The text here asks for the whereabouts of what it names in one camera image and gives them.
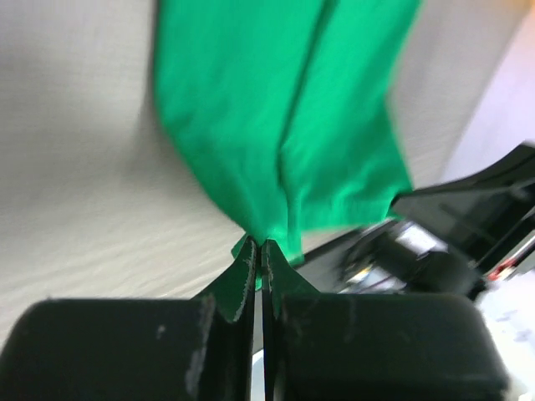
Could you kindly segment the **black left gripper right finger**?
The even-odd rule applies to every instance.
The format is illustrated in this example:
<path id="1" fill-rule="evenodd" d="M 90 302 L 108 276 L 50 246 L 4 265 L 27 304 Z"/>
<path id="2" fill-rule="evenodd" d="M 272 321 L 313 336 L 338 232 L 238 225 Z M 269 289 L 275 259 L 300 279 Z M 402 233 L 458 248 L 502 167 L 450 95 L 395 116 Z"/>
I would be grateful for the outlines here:
<path id="1" fill-rule="evenodd" d="M 286 345 L 283 300 L 286 296 L 316 296 L 319 291 L 290 266 L 274 240 L 268 240 L 261 246 L 260 272 L 265 399 L 284 400 Z"/>

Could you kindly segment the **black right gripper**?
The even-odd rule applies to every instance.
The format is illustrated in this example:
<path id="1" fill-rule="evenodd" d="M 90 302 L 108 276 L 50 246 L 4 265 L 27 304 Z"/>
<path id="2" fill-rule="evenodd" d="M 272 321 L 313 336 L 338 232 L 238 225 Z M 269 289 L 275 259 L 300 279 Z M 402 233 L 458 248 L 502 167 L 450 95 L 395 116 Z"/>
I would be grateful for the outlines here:
<path id="1" fill-rule="evenodd" d="M 342 264 L 354 292 L 445 292 L 476 300 L 534 250 L 534 146 L 465 178 L 395 197 L 405 221 L 359 238 Z"/>

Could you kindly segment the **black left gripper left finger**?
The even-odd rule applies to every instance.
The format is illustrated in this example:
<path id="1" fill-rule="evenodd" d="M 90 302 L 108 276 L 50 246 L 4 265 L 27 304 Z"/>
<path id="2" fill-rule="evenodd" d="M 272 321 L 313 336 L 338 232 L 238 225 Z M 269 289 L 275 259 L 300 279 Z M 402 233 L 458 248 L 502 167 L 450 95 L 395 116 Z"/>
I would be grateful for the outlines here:
<path id="1" fill-rule="evenodd" d="M 193 298 L 192 400 L 249 400 L 256 242 L 246 238 L 232 264 Z"/>

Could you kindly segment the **green t-shirt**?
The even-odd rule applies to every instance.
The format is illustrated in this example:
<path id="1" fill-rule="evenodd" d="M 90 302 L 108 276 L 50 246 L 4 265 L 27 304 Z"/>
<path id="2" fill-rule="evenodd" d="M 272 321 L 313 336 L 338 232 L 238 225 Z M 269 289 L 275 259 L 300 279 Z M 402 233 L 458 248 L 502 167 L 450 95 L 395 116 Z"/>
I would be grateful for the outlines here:
<path id="1" fill-rule="evenodd" d="M 412 188 L 388 95 L 417 1 L 162 1 L 155 111 L 211 201 L 291 262 Z"/>

